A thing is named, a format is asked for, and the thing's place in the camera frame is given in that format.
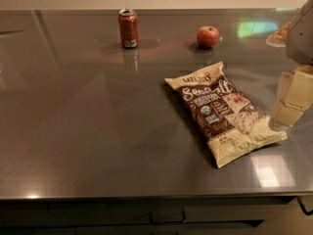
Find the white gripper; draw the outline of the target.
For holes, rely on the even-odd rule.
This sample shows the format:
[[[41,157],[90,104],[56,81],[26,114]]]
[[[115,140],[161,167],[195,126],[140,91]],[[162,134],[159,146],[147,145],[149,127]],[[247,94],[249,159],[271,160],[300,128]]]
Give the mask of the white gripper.
[[[313,0],[268,36],[266,44],[285,47],[290,59],[305,65],[281,74],[271,113],[272,127],[292,127],[313,104]]]

